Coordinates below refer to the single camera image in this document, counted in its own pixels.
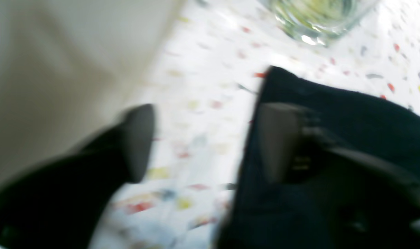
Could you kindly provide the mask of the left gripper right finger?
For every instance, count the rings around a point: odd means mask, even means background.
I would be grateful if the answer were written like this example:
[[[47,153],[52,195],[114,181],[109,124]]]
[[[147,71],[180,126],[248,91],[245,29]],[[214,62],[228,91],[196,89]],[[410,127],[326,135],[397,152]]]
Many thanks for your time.
[[[258,136],[270,181],[307,189],[335,238],[420,239],[420,178],[411,171],[340,145],[297,105],[260,104]]]

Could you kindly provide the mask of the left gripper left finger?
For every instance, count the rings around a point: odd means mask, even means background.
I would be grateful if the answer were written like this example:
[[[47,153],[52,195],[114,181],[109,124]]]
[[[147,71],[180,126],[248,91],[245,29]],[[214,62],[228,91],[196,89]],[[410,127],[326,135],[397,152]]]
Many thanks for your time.
[[[110,198],[148,169],[155,109],[144,104],[83,148],[0,189],[0,246],[86,249]]]

